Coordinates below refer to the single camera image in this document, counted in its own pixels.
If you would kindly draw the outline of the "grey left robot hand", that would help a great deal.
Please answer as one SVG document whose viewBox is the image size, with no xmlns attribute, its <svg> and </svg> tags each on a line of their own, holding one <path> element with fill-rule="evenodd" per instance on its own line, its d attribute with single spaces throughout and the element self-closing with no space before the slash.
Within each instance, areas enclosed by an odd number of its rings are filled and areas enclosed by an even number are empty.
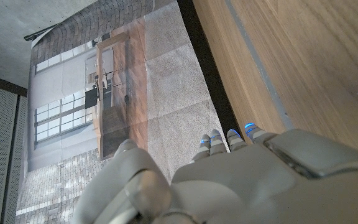
<svg viewBox="0 0 358 224">
<path fill-rule="evenodd" d="M 92 178 L 73 223 L 358 223 L 358 150 L 292 129 L 249 123 L 204 135 L 167 180 L 131 140 Z"/>
</svg>

